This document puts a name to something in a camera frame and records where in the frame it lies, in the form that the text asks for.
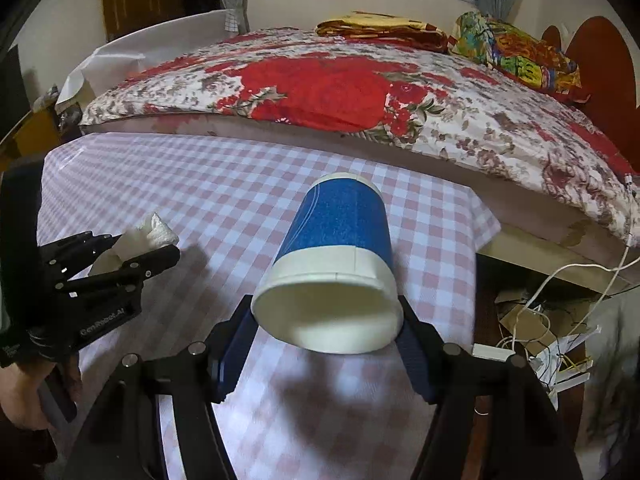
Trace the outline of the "person's left hand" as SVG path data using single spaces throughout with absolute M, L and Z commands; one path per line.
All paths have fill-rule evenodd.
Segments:
M 18 429 L 46 430 L 49 421 L 43 413 L 38 390 L 51 374 L 60 370 L 67 392 L 77 401 L 82 390 L 79 356 L 73 354 L 62 363 L 35 360 L 13 363 L 1 370 L 1 408 L 11 424 Z

